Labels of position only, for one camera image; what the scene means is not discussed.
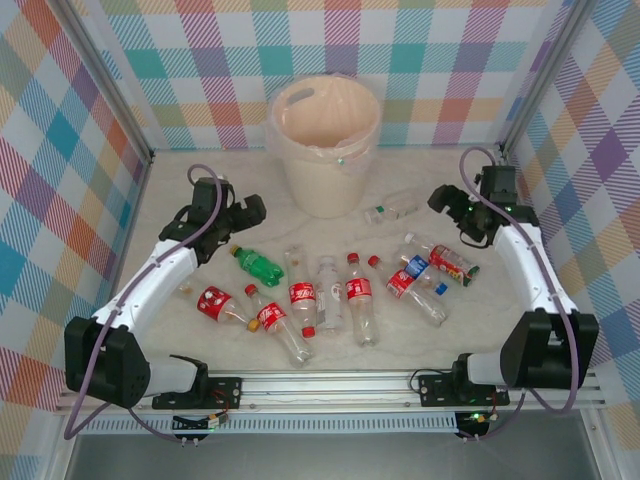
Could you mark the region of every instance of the plaid wallpaper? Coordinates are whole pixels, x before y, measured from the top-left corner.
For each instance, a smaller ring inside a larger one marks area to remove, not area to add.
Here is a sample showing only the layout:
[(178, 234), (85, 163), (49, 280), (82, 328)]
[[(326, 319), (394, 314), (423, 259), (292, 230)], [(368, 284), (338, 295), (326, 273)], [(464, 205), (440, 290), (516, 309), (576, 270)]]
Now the plaid wallpaper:
[(384, 145), (493, 143), (570, 0), (74, 3), (150, 142), (193, 149), (262, 146), (272, 92), (327, 72), (384, 100)]
[(594, 363), (640, 472), (638, 0), (598, 3), (516, 154), (562, 284), (600, 320)]
[(0, 2), (0, 479), (32, 478), (62, 330), (109, 294), (143, 162), (45, 0)]

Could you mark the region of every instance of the green soda bottle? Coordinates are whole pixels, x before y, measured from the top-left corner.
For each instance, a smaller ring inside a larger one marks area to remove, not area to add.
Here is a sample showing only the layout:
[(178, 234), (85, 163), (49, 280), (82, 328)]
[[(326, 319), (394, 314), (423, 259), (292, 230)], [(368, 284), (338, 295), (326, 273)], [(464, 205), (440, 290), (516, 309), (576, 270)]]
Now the green soda bottle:
[(249, 275), (256, 277), (267, 287), (275, 287), (284, 276), (282, 268), (255, 250), (244, 249), (234, 245), (231, 247), (231, 255), (238, 259), (240, 268)]

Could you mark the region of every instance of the plastic bucket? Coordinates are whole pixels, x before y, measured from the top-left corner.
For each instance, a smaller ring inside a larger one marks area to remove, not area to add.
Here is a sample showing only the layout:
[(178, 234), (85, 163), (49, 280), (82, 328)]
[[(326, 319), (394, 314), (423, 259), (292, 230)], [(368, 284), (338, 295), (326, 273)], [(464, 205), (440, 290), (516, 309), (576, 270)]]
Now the plastic bucket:
[(305, 78), (275, 96), (267, 119), (267, 148), (282, 159), (300, 209), (333, 218), (358, 205), (380, 117), (373, 93), (347, 77)]

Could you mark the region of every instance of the clear plastic bottle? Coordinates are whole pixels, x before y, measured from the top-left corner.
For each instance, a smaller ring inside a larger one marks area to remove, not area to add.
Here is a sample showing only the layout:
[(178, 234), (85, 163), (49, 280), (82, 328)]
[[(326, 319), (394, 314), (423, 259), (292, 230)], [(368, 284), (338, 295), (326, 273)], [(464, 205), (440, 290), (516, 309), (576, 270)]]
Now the clear plastic bottle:
[(439, 327), (447, 318), (442, 304), (413, 277), (404, 271), (396, 269), (393, 265), (380, 260), (376, 255), (369, 258), (369, 265), (376, 270), (378, 277), (387, 286), (387, 290), (396, 298), (416, 305), (425, 318), (434, 327)]
[(403, 268), (416, 282), (419, 282), (427, 291), (442, 295), (447, 291), (447, 285), (442, 281), (442, 274), (433, 265), (430, 265), (420, 255), (416, 255), (415, 248), (409, 245), (401, 246), (393, 258), (398, 267)]
[(407, 233), (404, 241), (423, 252), (421, 256), (439, 270), (448, 273), (460, 285), (468, 286), (476, 277), (480, 267), (444, 245), (430, 241), (413, 232)]
[(302, 325), (302, 336), (316, 334), (316, 295), (309, 276), (307, 257), (301, 245), (294, 245), (284, 252), (289, 277), (289, 300), (293, 316)]
[(336, 260), (322, 257), (316, 282), (318, 303), (316, 328), (324, 332), (338, 332), (344, 327), (342, 317), (342, 284), (338, 277)]
[(287, 318), (287, 314), (274, 300), (263, 295), (255, 285), (244, 289), (251, 299), (256, 318), (265, 331), (278, 339), (289, 355), (289, 361), (296, 368), (302, 368), (313, 357), (313, 350), (300, 336), (298, 329)]
[(387, 195), (377, 207), (364, 212), (364, 218), (369, 224), (382, 223), (384, 220), (397, 220), (417, 212), (427, 203), (424, 188), (410, 188)]
[(240, 321), (250, 332), (255, 332), (260, 328), (260, 322), (255, 318), (250, 318), (235, 298), (217, 287), (211, 286), (202, 292), (198, 300), (198, 310), (216, 322)]
[(353, 318), (353, 336), (360, 346), (373, 346), (378, 343), (378, 328), (373, 316), (371, 283), (360, 266), (357, 253), (347, 255), (349, 262), (349, 280), (346, 283), (347, 300)]

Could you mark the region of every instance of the marble surface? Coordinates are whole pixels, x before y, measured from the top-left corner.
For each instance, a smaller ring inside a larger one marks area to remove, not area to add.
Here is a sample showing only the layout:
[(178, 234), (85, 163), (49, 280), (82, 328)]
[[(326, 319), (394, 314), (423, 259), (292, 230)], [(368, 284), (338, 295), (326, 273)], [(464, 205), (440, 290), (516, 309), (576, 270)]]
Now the marble surface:
[[(460, 353), (495, 350), (511, 333), (521, 310), (493, 248), (476, 250), (462, 245), (451, 219), (428, 208), (377, 226), (366, 225), (362, 215), (365, 208), (379, 204), (384, 195), (403, 188), (422, 185), (431, 191), (443, 183), (462, 187), (458, 174), (460, 153), (459, 149), (380, 150), (358, 208), (331, 220), (309, 217), (296, 208), (280, 161), (264, 151), (160, 153), (151, 171), (120, 284), (124, 285), (148, 257), (162, 227), (190, 202), (192, 188), (185, 177), (189, 165), (205, 163), (226, 175), (239, 197), (253, 193), (262, 196), (267, 219), (258, 227), (234, 235), (232, 243), (254, 247), (280, 265), (285, 247), (301, 243), (309, 256), (312, 275), (315, 276), (321, 255), (335, 255), (343, 274), (348, 252), (358, 252), (363, 263), (372, 254), (388, 259), (409, 230), (429, 235), (480, 265), (480, 274), (470, 287), (451, 288), (442, 297), (449, 318), (440, 328), (431, 327), (412, 307), (388, 294), (374, 271), (365, 265), (373, 286), (379, 345), (360, 348), (354, 343), (351, 317), (345, 309), (345, 332), (334, 338), (316, 336), (311, 340), (316, 356), (308, 369), (448, 368)], [(475, 174), (484, 163), (481, 154), (470, 156), (468, 173)], [(191, 295), (176, 291), (166, 299), (143, 339), (147, 354), (187, 355), (207, 362), (212, 369), (293, 368), (280, 345), (264, 331), (252, 334), (240, 323), (217, 324), (196, 310), (199, 294), (209, 285), (229, 292), (248, 313), (251, 310), (243, 289), (254, 280), (240, 270), (228, 247), (221, 247), (207, 265), (192, 275), (190, 282)], [(261, 288), (289, 311), (286, 278), (276, 288)]]

